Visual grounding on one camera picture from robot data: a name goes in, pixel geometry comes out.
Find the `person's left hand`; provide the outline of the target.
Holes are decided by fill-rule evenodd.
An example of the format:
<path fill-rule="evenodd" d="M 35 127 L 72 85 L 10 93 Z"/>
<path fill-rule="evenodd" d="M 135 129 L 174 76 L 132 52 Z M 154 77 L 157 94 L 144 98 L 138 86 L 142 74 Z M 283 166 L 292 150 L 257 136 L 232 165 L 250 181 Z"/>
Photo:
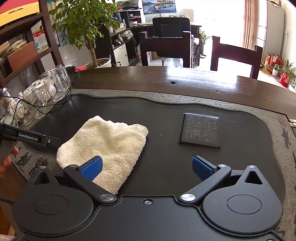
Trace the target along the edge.
<path fill-rule="evenodd" d="M 18 153 L 19 153 L 19 150 L 17 147 L 14 147 L 14 149 L 11 151 L 12 155 L 17 155 Z M 0 164 L 0 178 L 3 178 L 6 168 L 10 165 L 11 165 L 11 157 L 7 156 L 3 159 L 2 163 Z"/>

